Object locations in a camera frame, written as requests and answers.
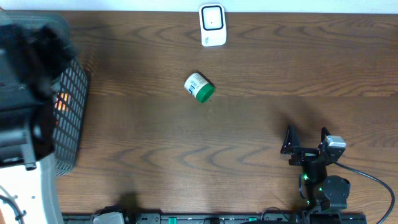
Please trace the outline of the orange Kleenex tissue pack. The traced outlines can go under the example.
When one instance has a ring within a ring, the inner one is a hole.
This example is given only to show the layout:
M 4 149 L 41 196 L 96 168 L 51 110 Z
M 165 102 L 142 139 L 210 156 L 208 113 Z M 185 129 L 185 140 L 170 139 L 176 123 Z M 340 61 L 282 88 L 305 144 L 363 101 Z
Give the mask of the orange Kleenex tissue pack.
M 68 104 L 70 102 L 70 95 L 68 93 L 61 92 L 58 94 L 55 101 L 55 109 L 61 112 L 68 112 Z

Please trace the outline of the green lidded white jar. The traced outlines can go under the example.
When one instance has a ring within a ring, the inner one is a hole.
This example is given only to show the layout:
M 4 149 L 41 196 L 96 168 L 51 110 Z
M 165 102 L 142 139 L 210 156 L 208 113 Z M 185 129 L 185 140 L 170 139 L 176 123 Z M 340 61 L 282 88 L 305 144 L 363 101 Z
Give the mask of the green lidded white jar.
M 193 73 L 186 79 L 184 89 L 200 103 L 208 101 L 215 92 L 215 87 L 199 73 Z

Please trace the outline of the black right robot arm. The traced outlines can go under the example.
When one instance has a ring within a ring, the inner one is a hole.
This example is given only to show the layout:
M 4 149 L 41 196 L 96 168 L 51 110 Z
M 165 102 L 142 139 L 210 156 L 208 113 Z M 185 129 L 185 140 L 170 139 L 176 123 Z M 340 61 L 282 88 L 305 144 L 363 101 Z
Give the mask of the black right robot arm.
M 302 167 L 298 190 L 309 208 L 320 212 L 340 212 L 347 208 L 350 182 L 337 175 L 328 175 L 326 169 L 337 162 L 345 149 L 343 138 L 330 134 L 326 127 L 322 128 L 320 144 L 315 148 L 302 147 L 295 128 L 287 127 L 280 153 L 290 156 L 291 166 Z

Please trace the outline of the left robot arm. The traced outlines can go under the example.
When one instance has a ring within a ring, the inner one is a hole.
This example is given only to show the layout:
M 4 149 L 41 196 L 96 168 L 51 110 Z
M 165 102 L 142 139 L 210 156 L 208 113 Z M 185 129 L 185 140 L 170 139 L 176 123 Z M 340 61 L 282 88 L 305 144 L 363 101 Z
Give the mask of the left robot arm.
M 63 223 L 53 112 L 61 74 L 74 56 L 49 26 L 1 26 L 1 204 L 17 223 Z

